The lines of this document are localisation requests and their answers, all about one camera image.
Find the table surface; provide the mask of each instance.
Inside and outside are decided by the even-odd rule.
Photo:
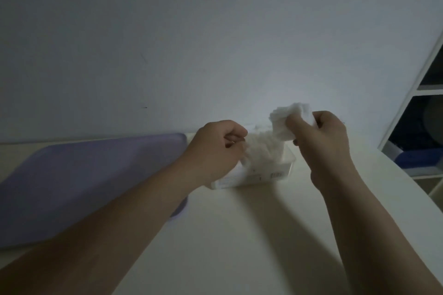
[[[0,182],[54,143],[0,145]],[[350,134],[370,190],[443,283],[443,214],[391,160]],[[291,175],[274,184],[198,188],[114,294],[343,294],[347,282],[326,206],[297,147]],[[29,248],[0,251],[0,267]]]

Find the hand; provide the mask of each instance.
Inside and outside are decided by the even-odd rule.
[[[311,168],[311,179],[321,190],[325,182],[342,180],[357,173],[349,153],[345,125],[329,111],[313,112],[318,128],[300,115],[291,114],[286,126],[296,136],[300,152]]]
[[[199,185],[225,176],[242,158],[248,131],[232,120],[210,122],[199,129],[181,157],[195,168]]]

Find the left hand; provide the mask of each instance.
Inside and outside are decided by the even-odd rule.
[[[195,168],[200,185],[213,182],[229,173],[242,158],[247,134],[232,120],[207,123],[197,131],[180,160]]]

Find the purple tray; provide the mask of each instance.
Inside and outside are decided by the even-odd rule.
[[[184,134],[164,134],[42,148],[0,184],[0,248],[55,236],[176,160],[186,145]]]

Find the forearm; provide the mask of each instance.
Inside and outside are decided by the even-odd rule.
[[[196,186],[173,164],[0,271],[0,293],[110,294]]]
[[[321,192],[357,294],[442,293],[440,283],[356,170],[330,183]]]

